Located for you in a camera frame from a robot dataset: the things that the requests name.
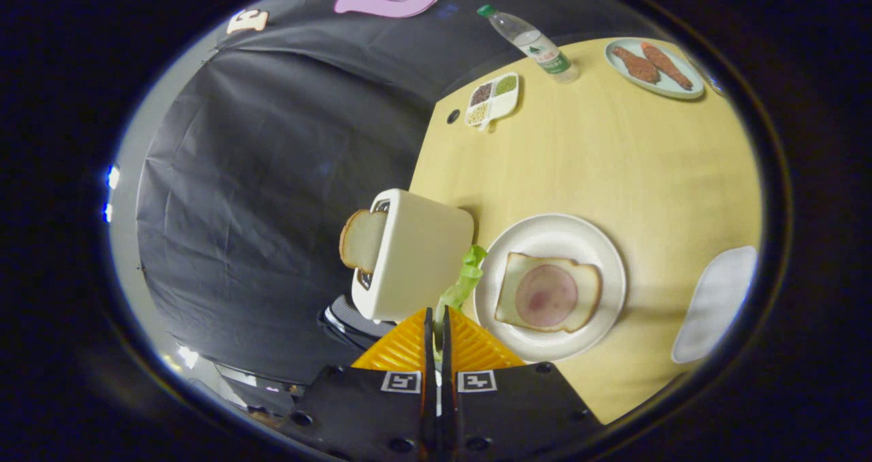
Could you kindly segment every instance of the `wooden table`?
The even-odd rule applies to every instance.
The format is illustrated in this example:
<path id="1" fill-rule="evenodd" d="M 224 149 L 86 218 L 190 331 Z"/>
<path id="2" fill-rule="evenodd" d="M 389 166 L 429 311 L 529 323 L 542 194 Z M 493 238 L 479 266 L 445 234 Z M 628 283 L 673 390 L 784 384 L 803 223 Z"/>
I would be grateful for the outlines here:
<path id="1" fill-rule="evenodd" d="M 607 64 L 608 41 L 563 47 L 580 68 L 571 84 L 523 59 L 446 96 L 410 188 L 469 211 L 485 248 L 539 213 L 583 217 L 611 237 L 627 273 L 623 312 L 595 347 L 557 362 L 602 422 L 693 366 L 670 353 L 694 286 L 722 251 L 759 249 L 762 225 L 760 176 L 728 100 L 708 87 L 680 101 L 633 85 Z M 521 77 L 514 114 L 484 132 L 467 127 L 470 93 L 510 71 Z M 446 123 L 455 108 L 461 117 Z M 472 302 L 463 311 L 474 318 Z"/>

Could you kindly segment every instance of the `water bottle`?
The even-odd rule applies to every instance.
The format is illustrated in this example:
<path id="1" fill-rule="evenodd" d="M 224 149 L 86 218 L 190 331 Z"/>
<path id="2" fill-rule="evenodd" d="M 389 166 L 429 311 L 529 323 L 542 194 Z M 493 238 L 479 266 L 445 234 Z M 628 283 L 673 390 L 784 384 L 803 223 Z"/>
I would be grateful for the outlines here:
<path id="1" fill-rule="evenodd" d="M 483 5 L 478 12 L 490 20 L 493 29 L 538 63 L 554 80 L 569 83 L 578 78 L 578 68 L 560 48 L 524 19 L 499 12 L 491 5 Z"/>

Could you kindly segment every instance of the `green lettuce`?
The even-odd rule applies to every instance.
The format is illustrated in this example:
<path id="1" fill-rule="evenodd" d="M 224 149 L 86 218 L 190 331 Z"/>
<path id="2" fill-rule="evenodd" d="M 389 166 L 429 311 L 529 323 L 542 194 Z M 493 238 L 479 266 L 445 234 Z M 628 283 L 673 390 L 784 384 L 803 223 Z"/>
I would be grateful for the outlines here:
<path id="1" fill-rule="evenodd" d="M 484 274 L 479 266 L 482 265 L 486 255 L 488 252 L 480 245 L 470 247 L 468 253 L 463 256 L 460 278 L 454 285 L 449 286 L 448 290 L 442 292 L 442 295 L 439 295 L 439 304 L 433 314 L 433 332 L 436 334 L 436 344 L 442 344 L 442 320 L 444 319 L 445 306 L 461 310 L 461 305 L 479 284 L 479 279 Z"/>

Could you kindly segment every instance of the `white plate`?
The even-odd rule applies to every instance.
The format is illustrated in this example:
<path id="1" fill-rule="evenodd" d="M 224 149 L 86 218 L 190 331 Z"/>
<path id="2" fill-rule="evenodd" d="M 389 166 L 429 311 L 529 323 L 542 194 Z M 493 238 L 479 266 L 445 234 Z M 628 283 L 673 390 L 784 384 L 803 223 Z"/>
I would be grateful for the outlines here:
<path id="1" fill-rule="evenodd" d="M 614 70 L 619 71 L 630 82 L 642 86 L 650 91 L 661 93 L 661 95 L 666 95 L 669 97 L 676 97 L 679 99 L 694 99 L 703 95 L 703 80 L 700 75 L 697 74 L 697 71 L 694 70 L 694 68 L 691 67 L 686 61 L 684 61 L 684 59 L 682 59 L 675 53 L 670 52 L 669 49 L 664 48 L 660 45 L 655 45 L 654 43 L 652 43 L 652 45 L 656 46 L 660 49 L 661 52 L 665 53 L 666 56 L 669 57 L 669 59 L 672 61 L 672 63 L 675 64 L 675 67 L 679 69 L 679 72 L 684 74 L 685 77 L 688 77 L 688 79 L 694 84 L 692 89 L 689 91 L 685 90 L 684 87 L 679 86 L 679 84 L 675 80 L 673 80 L 671 77 L 669 77 L 669 75 L 666 75 L 663 72 L 660 72 L 660 81 L 658 81 L 657 84 L 651 84 L 650 82 L 636 79 L 636 77 L 630 75 L 627 71 L 627 66 L 623 64 L 622 59 L 617 58 L 617 56 L 614 55 L 614 53 L 611 51 L 615 46 L 622 46 L 626 48 L 629 52 L 633 53 L 633 55 L 645 58 L 644 53 L 642 53 L 642 41 L 651 42 L 650 40 L 645 40 L 642 37 L 622 37 L 622 39 L 620 40 L 614 40 L 605 46 L 605 59 L 608 61 L 608 64 L 614 67 Z"/>
<path id="2" fill-rule="evenodd" d="M 688 363 L 715 347 L 745 302 L 757 266 L 757 250 L 746 245 L 717 254 L 708 264 L 672 346 L 672 360 Z"/>
<path id="3" fill-rule="evenodd" d="M 493 319 L 508 254 L 570 258 L 595 264 L 602 275 L 602 295 L 591 321 L 575 332 L 543 333 Z M 610 239 L 587 220 L 560 213 L 524 219 L 505 229 L 488 249 L 484 275 L 473 295 L 479 323 L 527 362 L 559 360 L 588 350 L 611 329 L 623 307 L 627 280 Z"/>

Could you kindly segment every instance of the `bottle label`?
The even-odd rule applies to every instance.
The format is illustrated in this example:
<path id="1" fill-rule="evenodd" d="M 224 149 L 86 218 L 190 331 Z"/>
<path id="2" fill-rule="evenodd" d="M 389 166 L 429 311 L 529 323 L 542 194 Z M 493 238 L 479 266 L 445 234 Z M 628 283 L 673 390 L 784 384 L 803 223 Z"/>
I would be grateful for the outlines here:
<path id="1" fill-rule="evenodd" d="M 570 68 L 570 60 L 544 34 L 529 45 L 518 47 L 549 74 L 560 74 Z"/>

